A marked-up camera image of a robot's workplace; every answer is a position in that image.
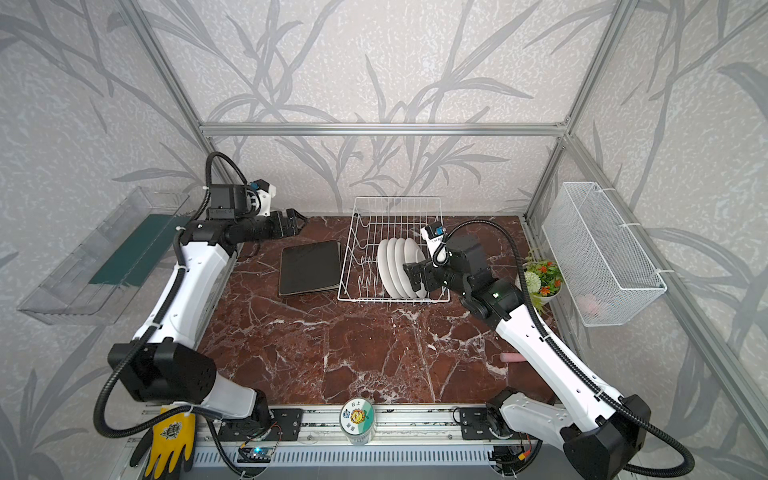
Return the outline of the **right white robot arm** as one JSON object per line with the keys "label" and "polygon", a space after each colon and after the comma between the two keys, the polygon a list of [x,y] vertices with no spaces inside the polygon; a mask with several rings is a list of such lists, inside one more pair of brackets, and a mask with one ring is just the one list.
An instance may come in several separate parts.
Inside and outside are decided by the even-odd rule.
{"label": "right white robot arm", "polygon": [[643,447],[645,432],[601,399],[616,400],[642,420],[650,407],[638,395],[623,396],[595,375],[524,303],[515,284],[493,276],[474,236],[446,240],[443,227],[424,227],[429,257],[404,266],[410,282],[427,291],[447,288],[476,318],[520,353],[553,390],[554,406],[523,393],[501,393],[488,402],[500,435],[529,434],[562,450],[584,479],[612,479]]}

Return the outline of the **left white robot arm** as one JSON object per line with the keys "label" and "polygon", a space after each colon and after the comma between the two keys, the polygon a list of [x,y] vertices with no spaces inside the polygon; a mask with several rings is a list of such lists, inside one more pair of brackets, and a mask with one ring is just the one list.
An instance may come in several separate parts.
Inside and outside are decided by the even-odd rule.
{"label": "left white robot arm", "polygon": [[218,374],[198,346],[245,243],[298,235],[306,217],[294,209],[272,210],[275,186],[214,184],[207,190],[203,220],[178,228],[172,241],[172,278],[144,324],[128,343],[108,355],[113,372],[97,399],[94,416],[103,421],[117,384],[139,402],[169,405],[223,420],[270,421],[262,392]]}

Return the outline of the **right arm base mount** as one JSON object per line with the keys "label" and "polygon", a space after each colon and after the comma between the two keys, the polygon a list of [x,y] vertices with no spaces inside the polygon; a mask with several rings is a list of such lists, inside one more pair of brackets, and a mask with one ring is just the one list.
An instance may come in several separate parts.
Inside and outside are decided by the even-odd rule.
{"label": "right arm base mount", "polygon": [[488,415],[485,407],[455,407],[452,418],[461,430],[461,438],[469,440],[506,440],[512,437],[512,432],[500,427]]}

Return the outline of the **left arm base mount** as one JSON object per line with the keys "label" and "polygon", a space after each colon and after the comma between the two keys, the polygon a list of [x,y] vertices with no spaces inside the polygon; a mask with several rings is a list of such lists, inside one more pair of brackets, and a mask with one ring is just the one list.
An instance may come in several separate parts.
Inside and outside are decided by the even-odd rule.
{"label": "left arm base mount", "polygon": [[304,411],[301,408],[274,408],[264,420],[253,418],[225,420],[218,431],[222,442],[296,441],[301,429]]}

